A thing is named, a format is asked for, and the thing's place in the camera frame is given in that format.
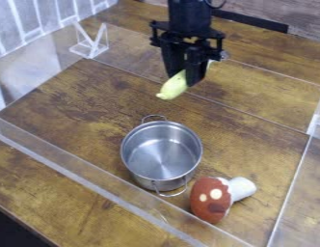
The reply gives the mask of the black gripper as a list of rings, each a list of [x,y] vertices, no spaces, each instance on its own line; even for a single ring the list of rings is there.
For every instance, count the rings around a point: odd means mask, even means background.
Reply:
[[[151,22],[152,45],[161,48],[168,76],[185,68],[187,60],[189,87],[204,79],[208,60],[224,59],[225,34],[212,28],[212,11],[225,4],[215,6],[212,0],[168,0],[169,19]]]

